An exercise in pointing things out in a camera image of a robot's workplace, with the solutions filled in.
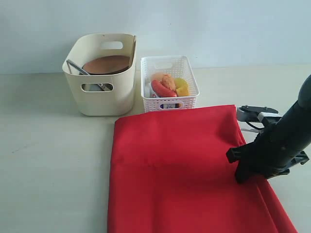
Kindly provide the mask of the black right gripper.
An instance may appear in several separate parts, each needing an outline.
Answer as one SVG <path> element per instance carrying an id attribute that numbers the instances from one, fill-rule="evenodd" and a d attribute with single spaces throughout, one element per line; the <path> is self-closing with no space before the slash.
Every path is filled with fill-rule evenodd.
<path id="1" fill-rule="evenodd" d="M 287 175 L 291 167 L 304 165 L 310 160 L 303 149 L 290 148 L 281 141 L 282 134 L 277 132 L 278 128 L 277 123 L 272 123 L 253 142 L 226 152 L 229 163 L 238 162 L 235 171 L 237 183 L 243 183 L 255 174 L 265 179 Z"/>

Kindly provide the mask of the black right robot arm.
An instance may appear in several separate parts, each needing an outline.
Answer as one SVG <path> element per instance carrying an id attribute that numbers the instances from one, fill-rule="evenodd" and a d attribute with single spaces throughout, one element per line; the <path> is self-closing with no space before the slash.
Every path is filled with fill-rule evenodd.
<path id="1" fill-rule="evenodd" d="M 283 116 L 272 108 L 244 105 L 237 108 L 237 120 L 263 128 L 253 142 L 227 151 L 228 161 L 238 162 L 236 181 L 243 183 L 254 174 L 266 179 L 289 174 L 291 167 L 309 160 L 304 149 L 311 143 L 311 79 L 304 81 Z"/>

